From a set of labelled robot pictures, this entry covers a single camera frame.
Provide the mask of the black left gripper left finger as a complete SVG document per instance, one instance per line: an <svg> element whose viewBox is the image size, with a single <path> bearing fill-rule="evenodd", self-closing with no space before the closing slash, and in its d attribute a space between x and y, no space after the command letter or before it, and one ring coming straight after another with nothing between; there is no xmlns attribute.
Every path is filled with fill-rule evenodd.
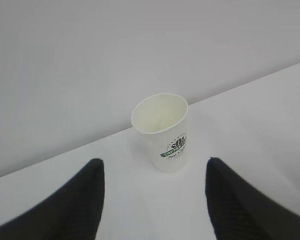
<svg viewBox="0 0 300 240"><path fill-rule="evenodd" d="M0 226L0 240L94 240L104 207L104 162L91 159L45 200Z"/></svg>

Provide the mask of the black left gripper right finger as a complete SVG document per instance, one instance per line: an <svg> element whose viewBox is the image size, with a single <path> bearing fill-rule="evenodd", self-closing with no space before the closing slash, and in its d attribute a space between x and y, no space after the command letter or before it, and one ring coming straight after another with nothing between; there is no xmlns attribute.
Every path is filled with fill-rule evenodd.
<svg viewBox="0 0 300 240"><path fill-rule="evenodd" d="M300 216L257 190L220 158L206 164L205 196L218 240L300 240Z"/></svg>

